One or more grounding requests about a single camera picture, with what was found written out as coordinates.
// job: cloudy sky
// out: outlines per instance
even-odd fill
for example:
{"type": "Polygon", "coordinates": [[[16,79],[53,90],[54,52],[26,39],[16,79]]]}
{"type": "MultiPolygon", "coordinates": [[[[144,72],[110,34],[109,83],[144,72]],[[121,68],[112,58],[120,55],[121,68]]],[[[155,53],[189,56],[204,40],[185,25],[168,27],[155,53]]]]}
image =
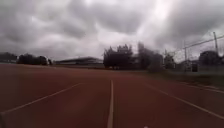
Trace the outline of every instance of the cloudy sky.
{"type": "Polygon", "coordinates": [[[0,0],[0,52],[52,59],[136,50],[138,41],[172,51],[223,28],[223,0],[0,0]]]}

